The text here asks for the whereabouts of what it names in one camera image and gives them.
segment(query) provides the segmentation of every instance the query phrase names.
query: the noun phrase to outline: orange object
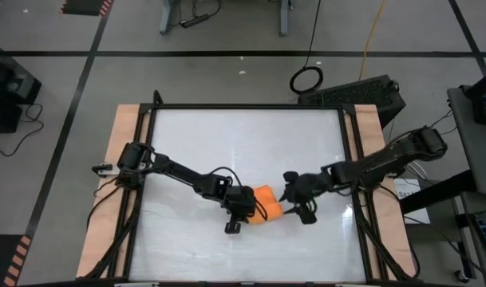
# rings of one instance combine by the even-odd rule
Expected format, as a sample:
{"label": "orange object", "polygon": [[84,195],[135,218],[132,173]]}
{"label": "orange object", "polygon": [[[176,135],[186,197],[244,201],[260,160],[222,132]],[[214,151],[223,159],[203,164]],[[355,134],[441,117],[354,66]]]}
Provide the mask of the orange object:
{"label": "orange object", "polygon": [[[273,190],[269,186],[258,187],[253,190],[255,198],[262,206],[257,203],[257,207],[262,210],[262,207],[267,212],[267,221],[281,218],[283,216],[282,206],[276,201],[273,195]],[[250,224],[261,224],[266,220],[262,217],[258,210],[255,209],[255,215],[248,219]]]}

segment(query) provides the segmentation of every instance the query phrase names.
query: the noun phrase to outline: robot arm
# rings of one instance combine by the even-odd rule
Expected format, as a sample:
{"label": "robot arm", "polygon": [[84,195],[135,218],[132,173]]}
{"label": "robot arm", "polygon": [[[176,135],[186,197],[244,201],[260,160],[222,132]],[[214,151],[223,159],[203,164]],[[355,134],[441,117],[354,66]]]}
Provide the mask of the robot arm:
{"label": "robot arm", "polygon": [[280,201],[292,202],[294,207],[285,213],[295,212],[303,224],[313,224],[317,221],[314,215],[317,209],[315,197],[348,187],[375,187],[387,174],[399,171],[408,163],[417,159],[439,159],[447,151],[447,144],[433,128],[420,128],[404,136],[360,160],[321,167],[318,174],[286,172],[283,175],[286,181],[285,192]]}
{"label": "robot arm", "polygon": [[[147,164],[142,167],[141,163],[145,162]],[[227,234],[239,233],[239,222],[248,222],[248,218],[255,214],[256,199],[250,187],[233,186],[231,177],[214,172],[201,175],[141,143],[127,143],[117,166],[121,170],[117,186],[134,189],[140,187],[144,175],[156,173],[187,184],[204,199],[219,202],[231,214],[230,222],[225,226]]]}

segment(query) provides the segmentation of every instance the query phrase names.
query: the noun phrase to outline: table leg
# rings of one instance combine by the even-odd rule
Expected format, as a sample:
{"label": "table leg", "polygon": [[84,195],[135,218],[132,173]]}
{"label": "table leg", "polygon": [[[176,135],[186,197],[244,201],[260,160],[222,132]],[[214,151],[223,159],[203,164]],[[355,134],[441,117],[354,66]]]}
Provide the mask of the table leg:
{"label": "table leg", "polygon": [[403,214],[432,206],[434,203],[452,199],[463,191],[476,191],[475,180],[470,170],[463,171],[440,183],[401,199]]}
{"label": "table leg", "polygon": [[280,36],[289,33],[289,0],[280,1]]}
{"label": "table leg", "polygon": [[163,0],[163,15],[161,16],[160,34],[165,35],[170,29],[170,20],[172,11],[175,8],[177,0]]}

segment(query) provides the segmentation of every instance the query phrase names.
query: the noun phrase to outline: gray floor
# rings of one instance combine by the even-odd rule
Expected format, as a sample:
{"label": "gray floor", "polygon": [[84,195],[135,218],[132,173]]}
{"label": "gray floor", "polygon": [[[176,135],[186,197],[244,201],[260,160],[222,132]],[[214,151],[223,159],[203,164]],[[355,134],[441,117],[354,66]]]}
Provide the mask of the gray floor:
{"label": "gray floor", "polygon": [[[457,3],[477,45],[486,51],[486,0]],[[60,15],[59,4],[3,1],[0,46],[88,51],[100,18]],[[223,9],[209,21],[160,36],[161,1],[116,0],[99,50],[306,50],[316,2],[294,4],[288,37],[278,36],[278,4],[264,0],[224,0]],[[379,4],[378,0],[323,1],[314,49],[362,51]],[[215,7],[215,1],[203,0],[199,11]],[[184,1],[182,13],[191,17],[189,1]],[[468,52],[470,48],[448,1],[389,0],[370,50]],[[0,156],[2,234],[25,231],[85,64],[84,57],[19,57],[17,61],[43,83],[38,102],[45,106],[46,126],[13,158]],[[167,103],[294,103],[296,96],[288,83],[304,61],[304,57],[96,57],[19,283],[74,279],[98,181],[90,167],[105,156],[118,104],[150,101],[154,89]],[[323,69],[323,87],[330,87],[357,80],[361,58],[314,57],[310,63]],[[381,74],[399,81],[407,104],[395,120],[392,136],[440,118],[448,111],[447,88],[482,77],[472,58],[369,58],[364,77]],[[305,75],[300,81],[306,87],[314,79]],[[454,126],[450,118],[437,128],[445,132]],[[0,136],[0,145],[10,150],[29,128],[21,125],[17,133]],[[468,168],[457,132],[444,138],[447,155],[424,164],[431,179],[445,179]],[[422,265],[421,278],[455,283],[452,272],[460,269],[460,260],[444,243],[413,245]],[[481,280],[472,285],[481,285]]]}

